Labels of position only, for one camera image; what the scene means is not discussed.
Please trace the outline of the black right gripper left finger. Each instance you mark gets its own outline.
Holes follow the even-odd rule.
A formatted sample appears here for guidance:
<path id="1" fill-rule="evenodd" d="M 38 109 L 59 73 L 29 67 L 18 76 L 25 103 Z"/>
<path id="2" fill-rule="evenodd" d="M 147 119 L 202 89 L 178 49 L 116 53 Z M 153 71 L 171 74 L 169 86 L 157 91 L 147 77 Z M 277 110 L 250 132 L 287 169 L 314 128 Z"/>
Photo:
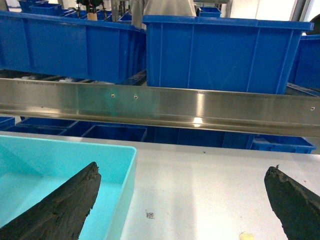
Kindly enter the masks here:
<path id="1" fill-rule="evenodd" d="M 77 240 L 96 203 L 102 176 L 91 162 L 0 229 L 2 240 Z"/>

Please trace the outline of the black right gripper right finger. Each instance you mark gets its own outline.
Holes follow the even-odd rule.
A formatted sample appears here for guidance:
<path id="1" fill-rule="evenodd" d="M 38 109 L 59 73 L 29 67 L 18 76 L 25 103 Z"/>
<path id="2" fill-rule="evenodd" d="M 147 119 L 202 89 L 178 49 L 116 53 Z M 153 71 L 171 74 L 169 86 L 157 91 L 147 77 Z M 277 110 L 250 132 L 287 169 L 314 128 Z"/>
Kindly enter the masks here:
<path id="1" fill-rule="evenodd" d="M 320 238 L 320 196 L 271 166 L 264 185 L 272 211 L 289 240 Z"/>

